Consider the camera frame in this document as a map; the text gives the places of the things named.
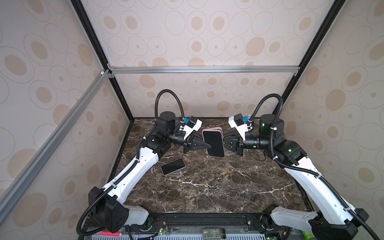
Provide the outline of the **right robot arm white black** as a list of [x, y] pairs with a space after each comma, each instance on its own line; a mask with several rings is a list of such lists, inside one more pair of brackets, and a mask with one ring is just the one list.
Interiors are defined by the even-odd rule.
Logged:
[[291, 175], [315, 202], [318, 211], [302, 212], [277, 205], [268, 206], [260, 221], [267, 231], [289, 227], [304, 231], [318, 240], [352, 240], [358, 228], [369, 218], [364, 209], [356, 209], [326, 181], [307, 153], [294, 141], [284, 138], [284, 121], [275, 115], [260, 117], [259, 131], [249, 117], [229, 117], [233, 131], [224, 137], [224, 146], [239, 156], [245, 149], [266, 150], [268, 156]]

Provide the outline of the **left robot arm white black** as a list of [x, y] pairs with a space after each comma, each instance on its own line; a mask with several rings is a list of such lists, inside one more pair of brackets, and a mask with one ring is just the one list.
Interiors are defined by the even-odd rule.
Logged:
[[210, 149], [198, 133], [202, 121], [184, 118], [175, 125], [173, 112], [163, 112], [155, 120], [150, 133], [143, 137], [133, 160], [102, 188], [94, 187], [88, 194], [89, 206], [78, 221], [77, 233], [89, 236], [108, 230], [118, 232], [125, 225], [143, 225], [149, 212], [142, 207], [126, 206], [124, 203], [134, 186], [154, 166], [172, 144], [180, 145], [184, 152]]

